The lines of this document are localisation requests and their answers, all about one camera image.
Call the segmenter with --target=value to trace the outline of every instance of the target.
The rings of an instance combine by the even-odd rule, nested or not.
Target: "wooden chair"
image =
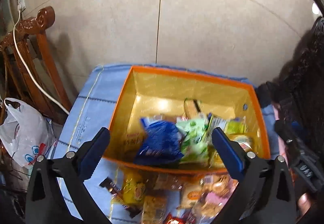
[[[16,42],[18,49],[27,63],[27,66],[29,67],[30,71],[32,72],[35,80],[38,84],[44,88],[44,84],[41,81],[39,75],[36,72],[35,65],[33,63],[33,59],[31,57],[29,47],[27,44],[27,38],[30,35],[36,35],[37,44],[39,51],[42,56],[42,60],[44,62],[44,65],[46,66],[46,71],[48,75],[50,76],[55,91],[59,97],[59,101],[61,104],[70,111],[72,104],[69,101],[66,91],[63,87],[63,83],[61,81],[61,78],[59,76],[59,73],[57,71],[57,68],[55,66],[55,62],[53,60],[53,57],[50,53],[49,45],[46,38],[46,32],[45,30],[48,29],[53,25],[55,21],[55,13],[54,9],[51,6],[45,7],[41,9],[37,17],[30,17],[26,20],[22,20],[17,24],[16,29]],[[22,76],[22,80],[24,84],[20,84],[17,77],[15,77],[12,65],[9,62],[8,57],[8,48],[11,48],[15,57],[15,60],[17,62],[17,67],[20,71],[20,74]],[[0,43],[0,50],[2,52],[3,58],[4,58],[4,65],[6,73],[10,75],[12,78],[13,84],[17,90],[17,94],[21,98],[21,100],[27,102],[28,104],[32,105],[36,109],[38,109],[42,114],[50,117],[56,122],[59,122],[62,124],[64,121],[60,119],[60,116],[58,115],[56,111],[56,107],[54,107],[54,104],[45,96],[42,94],[42,92],[36,87],[36,85],[31,80],[25,66],[23,65],[22,61],[19,58],[19,55],[17,53],[16,47],[14,45],[13,40],[13,33],[8,33],[2,42]],[[9,96],[8,92],[8,77],[6,75],[6,91],[5,96]],[[23,87],[27,89],[28,95],[25,95],[23,93]],[[4,119],[4,108],[2,108],[1,116],[0,116],[0,123],[3,122]]]

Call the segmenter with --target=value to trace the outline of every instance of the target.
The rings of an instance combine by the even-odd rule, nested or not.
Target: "electrical outlet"
[[[21,4],[21,11],[24,11],[26,9],[25,0],[18,0],[18,4]]]

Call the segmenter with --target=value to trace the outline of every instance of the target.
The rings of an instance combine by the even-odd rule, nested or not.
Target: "white plastic bag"
[[[18,102],[15,109],[7,101]],[[5,98],[7,118],[0,125],[0,139],[8,154],[20,165],[31,167],[37,156],[44,155],[53,144],[53,129],[32,106],[14,98]]]

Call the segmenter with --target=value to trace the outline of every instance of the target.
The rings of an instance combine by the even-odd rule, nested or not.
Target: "blue tablecloth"
[[[213,73],[199,70],[176,68],[161,65],[145,65],[160,68],[185,70],[188,72],[208,74],[218,77],[224,77]],[[96,67],[90,74],[83,89],[77,97],[70,115],[64,125],[57,146],[51,150],[51,158],[61,158],[69,150],[77,151],[77,149],[85,142],[92,140],[101,127],[108,127],[111,116],[113,114],[115,104],[119,93],[122,89],[124,81],[127,77],[131,65],[105,65]],[[225,77],[250,83],[246,78]],[[271,105],[262,109],[263,118],[267,127],[271,157],[274,159],[279,155],[278,135],[274,132],[273,126],[275,122],[273,108]],[[84,182],[89,193],[98,204],[103,213],[111,220],[113,224],[120,223],[140,223],[140,215],[131,219],[127,211],[121,205],[111,205],[110,193],[99,184],[106,178],[113,179],[119,187],[123,183],[123,174],[119,170],[118,165],[101,159],[92,177]],[[75,208],[71,197],[67,191],[64,181],[60,180],[60,187],[66,204],[72,215],[81,218]],[[168,192],[168,207],[166,212],[173,215],[180,215],[181,212],[176,210],[179,205],[179,192]]]

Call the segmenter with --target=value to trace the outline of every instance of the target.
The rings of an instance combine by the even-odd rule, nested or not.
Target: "snack package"
[[[105,187],[112,194],[112,199],[115,200],[118,204],[121,204],[124,209],[126,209],[131,218],[134,218],[141,212],[141,209],[135,205],[126,205],[123,201],[123,193],[120,188],[118,188],[115,183],[110,179],[106,178],[103,182],[100,183],[101,187]]]
[[[180,163],[207,164],[209,160],[206,142],[208,126],[205,125],[205,119],[181,121],[177,122],[176,126],[185,135],[180,148],[184,157],[180,160]]]
[[[195,119],[199,116],[199,113],[201,113],[200,107],[199,107],[200,101],[196,99],[185,99],[184,100],[184,111],[186,113],[186,116],[188,119]]]
[[[166,210],[166,198],[164,196],[147,195],[144,199],[142,224],[160,224],[163,221]]]
[[[217,127],[220,127],[226,135],[247,132],[247,126],[244,119],[235,118],[231,120],[225,120],[216,115],[211,115],[207,132],[207,142],[211,146],[213,145],[212,133],[213,130]]]
[[[210,223],[233,194],[237,180],[229,175],[205,176],[203,194],[187,218],[186,224]]]
[[[130,133],[126,135],[126,139],[123,142],[123,154],[124,159],[133,160],[137,151],[141,147],[145,139],[145,133]]]
[[[171,213],[169,213],[165,220],[163,221],[163,224],[185,224],[185,220],[177,217],[173,217]]]
[[[154,185],[155,190],[181,190],[182,188],[183,179],[181,177],[164,173],[159,173]]]
[[[161,165],[180,160],[183,154],[180,152],[181,135],[172,122],[155,121],[145,127],[147,138],[137,152],[134,164]]]
[[[181,192],[180,208],[191,208],[202,195],[202,181],[185,183]]]
[[[124,182],[122,186],[123,201],[127,205],[141,207],[144,203],[145,184],[143,177],[136,171],[125,169]]]
[[[230,134],[228,138],[231,141],[238,142],[239,145],[244,149],[245,152],[251,151],[253,149],[253,137],[249,133],[239,133],[239,134]],[[225,168],[223,161],[221,160],[218,152],[210,147],[210,166],[214,168]]]

